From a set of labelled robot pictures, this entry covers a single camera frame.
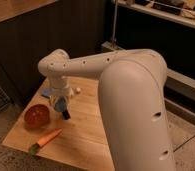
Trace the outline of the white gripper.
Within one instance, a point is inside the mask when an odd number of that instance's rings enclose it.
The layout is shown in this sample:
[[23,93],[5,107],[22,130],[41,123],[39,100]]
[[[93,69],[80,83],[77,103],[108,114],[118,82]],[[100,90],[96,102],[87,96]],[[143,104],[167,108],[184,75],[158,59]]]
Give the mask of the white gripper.
[[60,97],[64,97],[68,102],[74,96],[74,91],[71,88],[66,76],[49,77],[50,83],[50,103],[55,104]]

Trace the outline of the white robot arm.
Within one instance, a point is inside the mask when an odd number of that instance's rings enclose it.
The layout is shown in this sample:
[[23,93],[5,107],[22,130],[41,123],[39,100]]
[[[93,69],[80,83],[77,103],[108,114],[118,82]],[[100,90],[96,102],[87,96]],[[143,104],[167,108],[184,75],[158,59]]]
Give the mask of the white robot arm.
[[68,76],[96,79],[98,103],[115,171],[176,171],[164,102],[167,64],[151,49],[71,59],[57,49],[38,62],[51,93],[70,94]]

